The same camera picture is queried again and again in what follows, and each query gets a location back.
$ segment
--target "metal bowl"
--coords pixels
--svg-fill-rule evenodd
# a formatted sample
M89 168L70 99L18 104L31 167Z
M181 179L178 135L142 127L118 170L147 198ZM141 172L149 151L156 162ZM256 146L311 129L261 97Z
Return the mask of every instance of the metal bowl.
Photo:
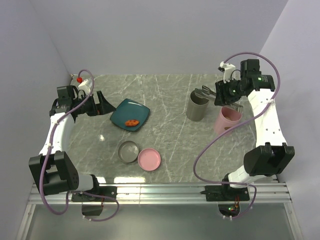
M118 149L119 158L126 164L136 161L138 155L139 147L134 141L125 141Z

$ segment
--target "orange toy food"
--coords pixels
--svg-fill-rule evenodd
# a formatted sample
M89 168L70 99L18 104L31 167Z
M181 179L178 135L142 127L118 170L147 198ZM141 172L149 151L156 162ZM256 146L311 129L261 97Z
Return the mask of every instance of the orange toy food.
M126 125L127 127L134 127L134 126L137 126L138 124L139 124L139 121L135 119L128 120L124 123L124 125Z

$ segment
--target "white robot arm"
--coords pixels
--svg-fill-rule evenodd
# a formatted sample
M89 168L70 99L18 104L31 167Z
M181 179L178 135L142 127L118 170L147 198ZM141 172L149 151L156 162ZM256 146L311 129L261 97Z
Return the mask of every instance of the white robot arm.
M65 113L78 106L90 93L92 82L90 79L83 81L79 85L79 90L75 86L62 86L57 88L58 98L54 100L52 108L49 111L50 129L45 144L38 156L31 157L29 168L31 170L34 182L39 189L40 173L43 167L44 159L48 152L50 144L50 135L54 125ZM96 104L93 95L77 110L67 115L56 127L53 141L51 144L51 153L45 166L43 179L44 195L53 195L66 191L94 191L99 192L98 180L94 175L78 174L75 166L69 159L66 150L68 149L71 131L75 125L78 115L87 114L90 117L109 114L116 110L103 96L101 91L97 91L99 103ZM56 166L55 171L48 171Z
M240 80L232 79L235 66L222 62L219 70L223 72L223 80L215 83L216 93L208 95L204 89L195 89L200 98L214 100L216 106L235 108L234 104L246 96L256 118L256 148L244 155L243 165L228 174L222 181L251 184L254 181L280 174L295 155L293 146L287 146L282 134L276 103L272 96L275 84L271 75L263 75L258 59L247 59L241 62ZM232 189L243 189L246 185L230 184Z

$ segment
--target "red cap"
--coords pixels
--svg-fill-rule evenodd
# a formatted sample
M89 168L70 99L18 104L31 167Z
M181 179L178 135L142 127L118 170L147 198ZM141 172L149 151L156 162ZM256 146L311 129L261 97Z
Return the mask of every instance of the red cap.
M82 77L77 77L77 78L76 78L76 81L77 81L78 83L82 83Z

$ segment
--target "aluminum frame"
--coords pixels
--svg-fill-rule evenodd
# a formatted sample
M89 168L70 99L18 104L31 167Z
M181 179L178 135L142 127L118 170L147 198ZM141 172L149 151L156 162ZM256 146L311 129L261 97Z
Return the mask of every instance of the aluminum frame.
M104 184L100 186L117 187L116 199L121 205L182 205L182 204L220 204L233 203L206 201L206 195L200 194L205 190L205 186L218 186L219 184L199 183L165 183L165 184L146 184L146 183L120 183ZM254 183L257 187L255 204L262 203L283 203L285 206L288 221L295 240L303 240L303 235L293 208L292 200L285 183L279 183L275 178L271 182ZM249 187L249 195L252 199L254 194L253 187ZM82 202L71 202L72 195L69 195L69 204L80 205ZM49 204L64 205L66 204L66 193L46 196ZM86 205L100 205L101 202L86 202ZM37 186L34 184L28 199L26 210L17 234L17 240L25 240L33 218L36 205L43 205Z

